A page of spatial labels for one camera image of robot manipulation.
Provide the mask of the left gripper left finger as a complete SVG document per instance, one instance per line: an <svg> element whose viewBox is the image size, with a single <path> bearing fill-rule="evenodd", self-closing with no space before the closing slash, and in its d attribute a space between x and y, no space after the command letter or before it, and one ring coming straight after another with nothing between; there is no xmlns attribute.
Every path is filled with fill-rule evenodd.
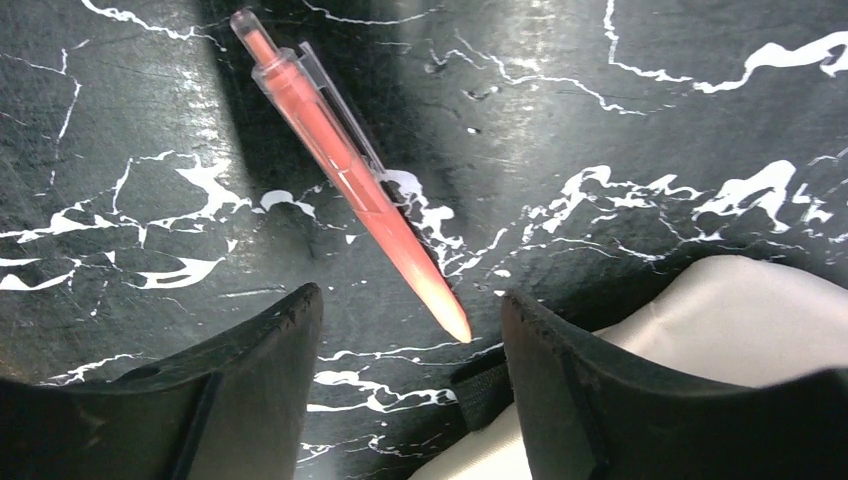
<svg viewBox="0 0 848 480"><path fill-rule="evenodd" d="M323 323L307 283L110 382L1 383L5 479L290 479Z"/></svg>

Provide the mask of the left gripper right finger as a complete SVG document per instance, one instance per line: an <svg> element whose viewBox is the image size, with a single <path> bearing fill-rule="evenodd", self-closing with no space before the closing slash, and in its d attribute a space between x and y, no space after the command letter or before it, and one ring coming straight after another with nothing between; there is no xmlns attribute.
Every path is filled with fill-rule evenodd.
<svg viewBox="0 0 848 480"><path fill-rule="evenodd" d="M843 479L847 372L749 388L661 366L520 292L502 336L535 479Z"/></svg>

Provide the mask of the cream canvas student bag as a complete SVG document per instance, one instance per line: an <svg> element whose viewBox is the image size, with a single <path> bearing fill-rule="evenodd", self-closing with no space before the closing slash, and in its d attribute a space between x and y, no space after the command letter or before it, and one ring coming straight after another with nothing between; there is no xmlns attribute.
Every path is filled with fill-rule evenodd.
<svg viewBox="0 0 848 480"><path fill-rule="evenodd" d="M741 256L696 261L656 298L592 335L672 370L733 386L774 386L847 372L847 292L827 280ZM458 387L469 432L418 479L535 479L506 356Z"/></svg>

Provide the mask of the red pencil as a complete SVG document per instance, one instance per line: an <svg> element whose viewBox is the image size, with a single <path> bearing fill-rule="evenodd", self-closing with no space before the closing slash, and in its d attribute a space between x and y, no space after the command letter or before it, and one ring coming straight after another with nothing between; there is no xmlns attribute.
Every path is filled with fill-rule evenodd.
<svg viewBox="0 0 848 480"><path fill-rule="evenodd" d="M277 46L248 9L235 12L230 27L254 59L254 81L407 285L448 334L470 342L465 310L382 186L377 151L311 45Z"/></svg>

